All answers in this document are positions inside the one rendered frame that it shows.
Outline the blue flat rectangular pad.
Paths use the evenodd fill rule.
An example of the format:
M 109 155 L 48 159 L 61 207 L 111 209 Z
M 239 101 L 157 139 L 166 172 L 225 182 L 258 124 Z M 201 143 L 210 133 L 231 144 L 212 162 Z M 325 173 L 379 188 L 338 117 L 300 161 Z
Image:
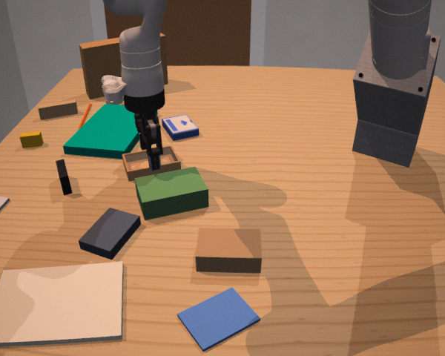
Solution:
M 233 287 L 177 314 L 204 352 L 260 321 Z

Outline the flat tan box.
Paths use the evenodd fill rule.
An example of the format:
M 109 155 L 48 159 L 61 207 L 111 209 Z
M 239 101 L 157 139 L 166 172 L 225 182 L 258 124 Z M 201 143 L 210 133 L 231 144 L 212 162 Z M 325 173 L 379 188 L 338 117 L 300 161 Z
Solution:
M 260 229 L 199 228 L 196 271 L 260 273 Z

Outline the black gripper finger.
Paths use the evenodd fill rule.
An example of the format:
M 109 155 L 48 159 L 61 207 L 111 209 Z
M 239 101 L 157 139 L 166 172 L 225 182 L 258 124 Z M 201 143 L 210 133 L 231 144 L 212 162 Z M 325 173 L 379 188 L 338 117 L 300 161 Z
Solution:
M 159 124 L 158 116 L 155 116 L 155 119 L 156 119 L 156 124 L 154 124 L 153 120 L 151 119 L 148 120 L 148 125 L 145 126 L 147 139 L 144 135 L 142 120 L 141 119 L 136 120 L 138 129 L 140 129 L 142 142 L 145 143 L 146 146 L 147 150 L 146 152 L 148 154 L 148 164 L 151 172 L 161 170 L 160 155 L 163 154 L 162 137 L 160 130 L 161 126 Z M 153 144 L 156 144 L 156 148 L 151 148 Z
M 136 121 L 137 119 L 139 119 L 139 114 L 138 114 L 138 113 L 134 113 L 134 118 L 135 118 L 135 121 Z M 137 122 L 135 122 L 135 125 L 136 125 L 136 128 L 137 128 L 138 133 L 139 133 L 139 132 L 140 132 L 140 129 L 138 129 Z M 139 141 L 140 141 L 140 148 L 141 148 L 142 150 L 146 150 L 145 144 L 143 144 L 143 142 L 142 142 L 141 133 L 139 133 Z

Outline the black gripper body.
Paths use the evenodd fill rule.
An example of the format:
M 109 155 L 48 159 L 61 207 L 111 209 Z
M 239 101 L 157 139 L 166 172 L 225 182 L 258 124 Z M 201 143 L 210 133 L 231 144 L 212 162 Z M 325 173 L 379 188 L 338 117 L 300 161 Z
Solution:
M 142 120 L 143 131 L 146 136 L 145 126 L 148 120 L 153 120 L 156 124 L 155 112 L 165 104 L 165 89 L 153 96 L 132 97 L 124 95 L 125 108 L 133 113 L 139 112 L 139 118 Z

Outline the green flat rectangular slab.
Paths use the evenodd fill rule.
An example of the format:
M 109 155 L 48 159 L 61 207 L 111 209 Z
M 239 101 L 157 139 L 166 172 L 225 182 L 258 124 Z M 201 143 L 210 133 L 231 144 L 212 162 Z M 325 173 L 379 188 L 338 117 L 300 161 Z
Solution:
M 133 112 L 124 105 L 103 105 L 63 148 L 70 155 L 122 159 L 138 143 L 139 133 Z

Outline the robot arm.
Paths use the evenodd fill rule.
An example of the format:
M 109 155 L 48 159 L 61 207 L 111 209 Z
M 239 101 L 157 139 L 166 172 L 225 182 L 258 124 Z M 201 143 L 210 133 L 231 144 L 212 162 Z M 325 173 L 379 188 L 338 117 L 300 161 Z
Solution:
M 103 0 L 120 16 L 143 16 L 143 23 L 121 32 L 122 77 L 103 76 L 107 101 L 153 96 L 164 90 L 160 32 L 167 0 Z M 390 79 L 408 79 L 426 70 L 432 0 L 368 0 L 375 69 Z

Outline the small olive block with orange top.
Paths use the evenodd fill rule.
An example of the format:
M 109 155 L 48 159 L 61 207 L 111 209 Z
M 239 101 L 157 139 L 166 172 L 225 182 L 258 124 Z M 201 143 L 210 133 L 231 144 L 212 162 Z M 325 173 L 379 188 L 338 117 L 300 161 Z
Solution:
M 43 145 L 41 131 L 22 133 L 19 138 L 21 140 L 22 148 L 39 147 Z

